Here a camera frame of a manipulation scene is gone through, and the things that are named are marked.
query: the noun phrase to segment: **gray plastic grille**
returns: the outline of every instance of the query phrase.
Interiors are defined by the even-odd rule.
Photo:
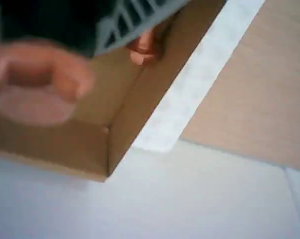
[[[127,44],[145,29],[178,11],[189,0],[121,0],[97,23],[96,54]]]

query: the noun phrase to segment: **white tape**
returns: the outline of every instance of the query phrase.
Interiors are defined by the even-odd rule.
[[[228,0],[133,146],[173,148],[265,0]]]

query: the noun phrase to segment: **light wood board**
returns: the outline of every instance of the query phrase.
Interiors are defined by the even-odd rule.
[[[300,169],[300,0],[267,0],[183,139]]]

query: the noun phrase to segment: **cardboard box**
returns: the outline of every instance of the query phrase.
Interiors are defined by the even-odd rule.
[[[224,0],[194,0],[173,20],[164,58],[134,66],[125,49],[92,60],[97,83],[74,118],[52,128],[0,117],[0,157],[104,181],[116,168],[209,26]]]

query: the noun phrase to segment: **cardboard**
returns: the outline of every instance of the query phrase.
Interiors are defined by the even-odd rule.
[[[182,139],[300,169],[300,0],[266,0]]]
[[[182,9],[171,23],[164,58],[152,66],[134,66],[125,49],[93,59],[96,88],[63,126],[25,127],[0,117],[0,157],[104,181],[130,148],[223,3],[194,0]]]

